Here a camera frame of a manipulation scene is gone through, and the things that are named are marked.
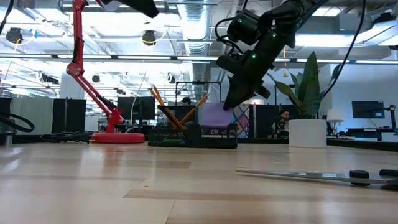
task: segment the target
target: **red lamp base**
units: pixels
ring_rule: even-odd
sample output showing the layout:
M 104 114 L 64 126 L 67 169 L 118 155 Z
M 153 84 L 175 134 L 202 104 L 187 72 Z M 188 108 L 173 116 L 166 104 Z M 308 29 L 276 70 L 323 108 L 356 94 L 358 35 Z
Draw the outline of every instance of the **red lamp base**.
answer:
M 145 142 L 145 136 L 138 133 L 94 133 L 91 140 L 105 144 L 139 144 Z

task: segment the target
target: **office desk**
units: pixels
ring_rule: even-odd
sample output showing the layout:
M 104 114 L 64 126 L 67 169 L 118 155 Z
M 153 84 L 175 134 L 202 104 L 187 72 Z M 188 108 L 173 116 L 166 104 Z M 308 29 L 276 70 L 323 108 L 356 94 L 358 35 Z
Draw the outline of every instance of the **office desk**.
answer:
M 393 133 L 389 128 L 347 128 L 347 134 L 356 138 L 376 138 L 382 141 L 382 133 Z

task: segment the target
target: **red desk lamp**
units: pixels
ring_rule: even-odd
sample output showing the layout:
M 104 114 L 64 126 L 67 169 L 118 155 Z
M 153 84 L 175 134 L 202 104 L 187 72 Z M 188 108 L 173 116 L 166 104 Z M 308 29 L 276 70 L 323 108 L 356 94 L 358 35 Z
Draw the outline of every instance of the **red desk lamp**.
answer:
M 119 7 L 119 2 L 132 7 L 139 12 L 153 18 L 158 14 L 157 8 L 153 0 L 96 0 L 96 2 L 105 11 L 114 11 Z M 121 110 L 112 102 L 101 96 L 98 91 L 84 78 L 85 72 L 83 68 L 83 26 L 82 26 L 82 12 L 85 6 L 88 5 L 87 0 L 74 0 L 73 2 L 73 24 L 75 37 L 75 47 L 73 49 L 72 62 L 67 67 L 67 73 L 71 75 L 76 82 L 89 94 L 95 103 L 105 112 L 108 117 L 108 125 L 105 133 L 94 133 L 91 140 L 97 143 L 143 143 L 143 134 L 127 134 L 115 133 L 114 126 L 123 124 L 125 120 L 121 116 Z

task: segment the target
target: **white lamp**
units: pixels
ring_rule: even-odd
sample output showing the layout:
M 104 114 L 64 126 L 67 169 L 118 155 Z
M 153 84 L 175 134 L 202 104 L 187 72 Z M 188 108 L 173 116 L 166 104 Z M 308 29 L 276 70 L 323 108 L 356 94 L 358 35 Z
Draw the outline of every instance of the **white lamp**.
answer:
M 333 135 L 337 135 L 337 123 L 344 121 L 343 112 L 336 108 L 329 109 L 327 121 L 331 124 Z

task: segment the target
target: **person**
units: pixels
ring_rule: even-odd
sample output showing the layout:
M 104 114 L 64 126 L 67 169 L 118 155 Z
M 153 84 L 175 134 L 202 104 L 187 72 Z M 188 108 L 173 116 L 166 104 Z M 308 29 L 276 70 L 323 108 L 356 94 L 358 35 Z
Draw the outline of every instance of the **person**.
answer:
M 274 134 L 279 134 L 283 131 L 289 131 L 289 119 L 290 112 L 288 110 L 282 110 L 279 113 L 278 121 L 272 125 L 272 130 Z
M 182 102 L 182 104 L 183 104 L 184 106 L 189 106 L 189 105 L 191 105 L 191 99 L 190 99 L 189 97 L 184 97 L 184 98 L 182 98 L 181 102 Z

